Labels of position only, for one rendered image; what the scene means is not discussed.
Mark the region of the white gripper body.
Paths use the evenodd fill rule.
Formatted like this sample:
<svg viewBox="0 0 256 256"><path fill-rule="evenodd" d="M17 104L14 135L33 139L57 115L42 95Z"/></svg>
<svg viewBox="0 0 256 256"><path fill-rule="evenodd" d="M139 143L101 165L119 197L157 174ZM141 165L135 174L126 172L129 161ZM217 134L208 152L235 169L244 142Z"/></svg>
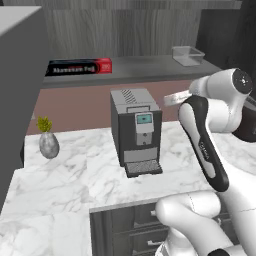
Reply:
<svg viewBox="0 0 256 256"><path fill-rule="evenodd" d="M188 90L176 92L164 97L165 106L174 106L182 103L184 100L189 98L191 93Z"/></svg>

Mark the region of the clear plastic tupperware container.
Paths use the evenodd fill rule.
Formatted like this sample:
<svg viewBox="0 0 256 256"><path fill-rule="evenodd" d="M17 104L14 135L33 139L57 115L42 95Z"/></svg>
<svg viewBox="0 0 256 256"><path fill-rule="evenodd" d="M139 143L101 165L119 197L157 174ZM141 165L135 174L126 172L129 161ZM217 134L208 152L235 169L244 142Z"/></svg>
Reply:
<svg viewBox="0 0 256 256"><path fill-rule="evenodd" d="M184 67L197 66L202 63L205 54L192 46L174 46L173 59Z"/></svg>

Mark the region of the grey cabinet shelf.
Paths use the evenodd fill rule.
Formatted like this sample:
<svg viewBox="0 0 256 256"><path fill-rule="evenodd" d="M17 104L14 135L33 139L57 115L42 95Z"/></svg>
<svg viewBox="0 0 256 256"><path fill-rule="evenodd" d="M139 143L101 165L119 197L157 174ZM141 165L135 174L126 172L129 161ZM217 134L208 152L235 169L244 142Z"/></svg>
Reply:
<svg viewBox="0 0 256 256"><path fill-rule="evenodd" d="M42 89L193 80L217 71L220 68L206 60L184 67L171 55L120 57L112 59L111 74L45 77Z"/></svg>

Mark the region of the dark cabinet door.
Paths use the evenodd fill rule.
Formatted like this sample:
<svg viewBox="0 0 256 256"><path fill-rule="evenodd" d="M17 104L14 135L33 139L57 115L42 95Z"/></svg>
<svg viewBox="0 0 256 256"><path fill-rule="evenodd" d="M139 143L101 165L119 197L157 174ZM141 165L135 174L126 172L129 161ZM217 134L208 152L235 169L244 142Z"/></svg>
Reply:
<svg viewBox="0 0 256 256"><path fill-rule="evenodd" d="M205 9L201 12L196 48L221 69L240 68L253 82L239 128L233 133L256 142L256 0L241 0L240 9Z"/></svg>

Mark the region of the black and red foil box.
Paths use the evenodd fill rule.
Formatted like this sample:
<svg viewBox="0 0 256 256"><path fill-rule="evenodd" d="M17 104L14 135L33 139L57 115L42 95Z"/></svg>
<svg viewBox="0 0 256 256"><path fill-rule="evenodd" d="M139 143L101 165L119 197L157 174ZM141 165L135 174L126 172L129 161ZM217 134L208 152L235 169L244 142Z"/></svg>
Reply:
<svg viewBox="0 0 256 256"><path fill-rule="evenodd" d="M112 60L110 58L51 60L45 76L109 74L111 72Z"/></svg>

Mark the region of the grey cabinet door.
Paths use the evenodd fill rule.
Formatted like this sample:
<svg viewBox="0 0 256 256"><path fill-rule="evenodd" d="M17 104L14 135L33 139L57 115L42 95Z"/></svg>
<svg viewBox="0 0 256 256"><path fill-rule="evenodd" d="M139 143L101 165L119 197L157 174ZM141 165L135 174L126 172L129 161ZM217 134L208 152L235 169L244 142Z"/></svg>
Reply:
<svg viewBox="0 0 256 256"><path fill-rule="evenodd" d="M43 9L0 7L0 212L50 60Z"/></svg>

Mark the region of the grey coffee machine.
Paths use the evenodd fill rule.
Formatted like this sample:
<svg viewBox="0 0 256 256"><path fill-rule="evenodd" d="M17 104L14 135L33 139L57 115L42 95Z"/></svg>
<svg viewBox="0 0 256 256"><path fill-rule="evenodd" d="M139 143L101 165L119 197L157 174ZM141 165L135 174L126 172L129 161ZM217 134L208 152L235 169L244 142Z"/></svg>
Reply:
<svg viewBox="0 0 256 256"><path fill-rule="evenodd" d="M110 92L111 132L128 178L161 174L162 110L145 88Z"/></svg>

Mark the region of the dark grey drawer front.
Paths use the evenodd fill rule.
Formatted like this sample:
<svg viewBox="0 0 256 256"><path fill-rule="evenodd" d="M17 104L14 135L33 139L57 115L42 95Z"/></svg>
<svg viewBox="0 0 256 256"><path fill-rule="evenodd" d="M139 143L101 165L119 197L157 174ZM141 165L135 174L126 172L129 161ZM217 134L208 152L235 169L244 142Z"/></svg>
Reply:
<svg viewBox="0 0 256 256"><path fill-rule="evenodd" d="M159 220L156 216L151 216L150 211L155 210L155 204L143 204L134 208L134 226L136 228L150 225L158 225Z"/></svg>
<svg viewBox="0 0 256 256"><path fill-rule="evenodd" d="M148 246L147 241L164 241L167 237L168 229L165 227L152 228L145 231L137 231L129 236L132 256L142 254L153 255L159 246Z"/></svg>

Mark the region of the grey vase with yellow plant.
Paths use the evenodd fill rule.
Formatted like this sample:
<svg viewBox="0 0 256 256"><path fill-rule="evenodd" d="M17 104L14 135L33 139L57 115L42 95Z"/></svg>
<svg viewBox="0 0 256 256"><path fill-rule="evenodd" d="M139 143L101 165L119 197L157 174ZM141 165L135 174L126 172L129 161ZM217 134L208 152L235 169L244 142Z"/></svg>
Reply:
<svg viewBox="0 0 256 256"><path fill-rule="evenodd" d="M52 122L47 116L39 116L37 127L42 132L39 139L39 149L41 154L47 159L53 159L59 154L60 145L56 136L51 132Z"/></svg>

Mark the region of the dark grey base cupboard door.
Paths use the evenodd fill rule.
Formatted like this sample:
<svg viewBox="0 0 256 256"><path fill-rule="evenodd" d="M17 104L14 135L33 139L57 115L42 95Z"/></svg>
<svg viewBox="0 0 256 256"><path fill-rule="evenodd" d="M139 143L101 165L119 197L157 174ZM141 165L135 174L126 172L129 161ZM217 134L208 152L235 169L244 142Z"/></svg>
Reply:
<svg viewBox="0 0 256 256"><path fill-rule="evenodd" d="M93 256L132 256L129 235L134 228L132 207L90 214Z"/></svg>

